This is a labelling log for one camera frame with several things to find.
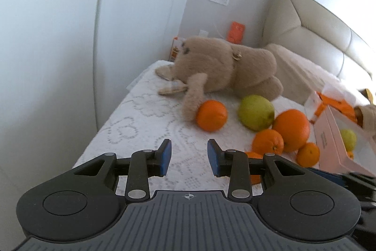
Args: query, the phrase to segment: orange fruit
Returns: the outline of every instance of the orange fruit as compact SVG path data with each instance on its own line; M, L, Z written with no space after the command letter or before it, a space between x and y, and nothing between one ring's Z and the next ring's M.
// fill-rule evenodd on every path
M253 139L252 151L261 155L264 153L281 154L283 152L283 138L275 130L262 130Z
M262 159L262 155L255 153L253 151L248 151L248 152L246 152L246 154L249 158ZM251 175L250 179L251 179L252 185L261 183L261 176L260 175Z
M296 162L302 167L312 167L319 159L320 149L315 143L306 143L296 155Z
M205 101L196 114L196 123L207 132L221 129L227 121L227 109L216 100Z
M293 152L304 146L310 133L307 116L295 109L279 114L272 129L282 135L285 152Z
M352 151L346 151L347 152L347 156L350 158L350 159L354 159L354 153Z

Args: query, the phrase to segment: pink box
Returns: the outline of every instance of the pink box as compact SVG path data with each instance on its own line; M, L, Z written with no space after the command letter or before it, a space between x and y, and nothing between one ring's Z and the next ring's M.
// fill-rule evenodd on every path
M331 173L360 172L376 176L376 144L361 127L338 110L328 106L313 125L320 148L320 169ZM351 129L357 135L354 160L346 153L340 129Z

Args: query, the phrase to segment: teddy bear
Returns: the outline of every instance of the teddy bear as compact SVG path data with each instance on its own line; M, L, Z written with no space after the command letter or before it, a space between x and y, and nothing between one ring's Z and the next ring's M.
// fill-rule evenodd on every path
M283 92L276 71L276 59L266 49L193 36L184 42L174 64L158 67L155 73L175 84L160 89L160 95L186 91L182 113L185 120L192 121L207 92L231 88L240 98L260 95L274 100Z

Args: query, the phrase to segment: bed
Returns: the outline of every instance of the bed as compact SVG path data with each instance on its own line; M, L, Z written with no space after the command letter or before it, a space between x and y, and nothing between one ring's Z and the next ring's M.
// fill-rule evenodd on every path
M104 152L114 152L118 158L130 157L134 151L157 149L163 139L172 141L172 158L164 178L149 179L150 192L155 190L225 190L229 178L213 176L206 153L206 144L214 138L223 149L249 150L254 133L245 128L237 118L240 100L230 91L215 92L208 99L219 100L228 110L226 125L216 133L207 133L194 123L185 122L181 116L182 96L159 96L159 88L169 81L156 76L158 66L169 64L157 61L148 67L131 84L130 92L113 112L109 120L91 141L75 166L78 166ZM276 115L287 109L304 107L279 97L273 101ZM315 141L311 129L310 141ZM117 194L125 192L126 177L119 180ZM253 186L253 194L262 193L261 185Z
M325 83L368 104L359 90L376 92L376 52L343 21L314 0L273 0L262 45L277 60L283 96L303 104Z

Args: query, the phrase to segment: bed headboard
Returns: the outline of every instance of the bed headboard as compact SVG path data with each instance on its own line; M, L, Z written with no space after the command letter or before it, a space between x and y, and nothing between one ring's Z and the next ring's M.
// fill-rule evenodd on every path
M262 43L282 45L358 89L374 87L375 50L314 0L273 0Z

